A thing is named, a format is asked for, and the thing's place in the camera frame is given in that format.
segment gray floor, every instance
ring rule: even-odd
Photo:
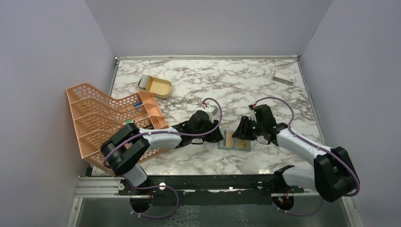
[[[320,206],[319,196],[297,196],[292,212],[307,213]],[[151,207],[147,214],[163,215],[172,207]],[[169,218],[149,219],[131,215],[128,199],[84,199],[79,227],[349,227],[342,200],[327,203],[318,214],[309,217],[293,217],[277,211],[273,206],[181,206]]]

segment wall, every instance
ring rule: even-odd
[[[365,227],[399,226],[401,2],[334,0],[301,58],[330,146],[349,151]]]
[[[85,164],[65,89],[113,69],[83,0],[0,2],[0,226],[66,225]]]
[[[115,56],[302,54],[331,0],[86,0]]]

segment marble tabletop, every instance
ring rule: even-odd
[[[273,81],[275,70],[295,76],[293,85]],[[249,115],[248,105],[274,96],[286,100],[294,109],[292,127],[300,134],[321,143],[314,113],[295,59],[248,60],[129,60],[120,61],[112,97],[123,98],[138,92],[142,75],[167,79],[173,92],[167,99],[156,98],[167,123],[184,122],[203,99],[212,97],[223,109],[220,129],[235,130],[242,115]],[[288,122],[288,108],[276,100],[265,100],[277,122]],[[172,149],[141,166],[148,175],[222,175],[268,174],[286,166],[311,166],[300,157],[273,144],[252,141],[251,151],[221,150],[217,144],[189,145]],[[93,175],[103,175],[94,168]]]

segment orange storage organizer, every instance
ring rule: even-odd
[[[105,157],[100,152],[100,146],[127,120],[133,120],[138,128],[168,128],[150,92],[140,91],[123,99],[114,99],[88,83],[68,88],[66,92],[82,159],[111,175],[114,175],[113,171],[103,166]],[[139,163],[168,150],[146,151]]]

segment purple cable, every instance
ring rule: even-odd
[[[325,206],[325,204],[326,204],[326,201],[323,200],[323,202],[322,202],[322,204],[320,205],[320,207],[319,207],[318,209],[316,209],[315,211],[313,211],[312,213],[308,213],[308,214],[297,214],[297,213],[292,213],[292,212],[290,212],[290,211],[287,211],[287,212],[286,212],[285,210],[280,209],[275,203],[273,203],[273,205],[276,206],[276,207],[279,209],[279,211],[284,212],[284,213],[289,214],[289,215],[292,215],[292,216],[297,216],[297,217],[307,217],[307,216],[312,216],[312,215],[314,215],[314,214],[317,214],[317,213],[319,213],[319,212],[323,209],[323,207]]]
[[[282,100],[282,99],[280,99],[280,98],[276,98],[276,97],[265,97],[265,98],[261,98],[261,99],[257,100],[256,103],[259,102],[259,101],[262,101],[262,100],[264,100],[264,99],[277,99],[277,100],[283,102],[286,106],[288,106],[289,110],[291,111],[291,119],[290,119],[289,122],[288,122],[288,130],[290,131],[290,133],[293,134],[294,136],[296,136],[298,139],[302,140],[303,142],[309,144],[310,146],[312,146],[312,147],[314,147],[314,148],[317,148],[317,149],[320,149],[320,150],[326,152],[327,154],[331,155],[334,159],[336,159],[338,162],[340,162],[341,165],[343,165],[343,166],[346,168],[346,170],[351,174],[351,176],[354,178],[355,183],[356,183],[356,185],[357,185],[357,189],[355,190],[355,192],[353,192],[353,193],[351,193],[351,194],[347,194],[347,195],[345,195],[345,196],[355,196],[355,195],[357,195],[357,194],[359,193],[359,189],[360,189],[360,182],[359,182],[357,176],[355,175],[354,171],[352,171],[351,168],[350,168],[347,164],[345,164],[339,157],[335,156],[335,155],[334,155],[331,151],[329,151],[328,149],[319,148],[316,144],[314,144],[314,143],[312,143],[312,142],[306,140],[305,138],[299,136],[299,135],[296,134],[294,131],[292,131],[292,129],[291,129],[291,123],[292,123],[292,121],[294,120],[294,116],[295,116],[295,115],[294,115],[294,111],[292,110],[292,108],[290,107],[290,105],[289,105],[286,101],[284,101],[284,100]]]
[[[217,125],[216,125],[212,130],[210,130],[210,131],[208,131],[208,132],[205,132],[205,133],[201,133],[201,134],[188,134],[188,133],[175,132],[175,131],[155,131],[155,132],[152,132],[152,134],[162,134],[162,133],[167,133],[167,134],[169,134],[169,133],[170,133],[170,134],[175,134],[175,135],[180,135],[180,136],[194,136],[194,137],[198,137],[198,136],[206,136],[207,134],[214,132],[214,130],[216,130],[216,129],[219,127],[219,125],[220,125],[220,123],[221,123],[221,120],[223,119],[223,112],[222,112],[222,110],[221,110],[220,104],[219,104],[214,98],[205,98],[205,99],[203,100],[202,103],[205,103],[206,100],[211,100],[211,101],[215,102],[215,103],[217,104],[217,106],[218,106],[218,110],[220,111],[220,120],[218,121]],[[114,149],[105,157],[105,159],[104,159],[104,161],[103,161],[103,165],[104,165],[105,167],[107,167],[107,168],[110,168],[110,166],[107,164],[107,160],[109,160],[109,158],[111,157],[111,155],[113,155],[118,149],[120,149],[121,147],[123,147],[126,143],[129,143],[129,142],[132,141],[133,139],[138,138],[138,137],[140,137],[140,136],[145,136],[145,135],[149,135],[149,134],[148,134],[148,133],[139,133],[139,134],[136,134],[136,135],[134,135],[134,136],[128,138],[126,141],[122,142],[120,145],[118,145],[116,148],[114,148]]]
[[[159,185],[155,185],[155,186],[149,186],[149,187],[140,188],[140,187],[134,186],[128,179],[126,179],[126,180],[127,180],[128,183],[131,185],[131,187],[133,187],[134,189],[137,189],[137,190],[147,190],[147,189],[159,188],[159,187],[160,187]],[[172,187],[170,187],[170,186],[168,186],[168,185],[163,186],[163,187],[172,190],[172,191],[174,192],[174,194],[175,194],[175,197],[177,198],[177,203],[175,204],[175,207],[174,207],[174,210],[173,210],[173,211],[171,211],[171,212],[168,213],[168,214],[162,215],[162,216],[152,216],[152,215],[147,215],[147,214],[142,214],[142,213],[137,213],[137,212],[135,212],[135,211],[134,211],[134,208],[132,207],[132,204],[130,203],[130,207],[131,207],[132,213],[134,213],[134,214],[136,214],[136,215],[139,215],[139,216],[147,217],[147,218],[167,218],[167,217],[171,216],[172,214],[174,214],[174,213],[178,210],[178,206],[179,206],[179,204],[180,204],[180,199],[179,199],[179,197],[178,197],[178,193],[177,193],[176,190],[174,190],[174,188],[172,188]]]

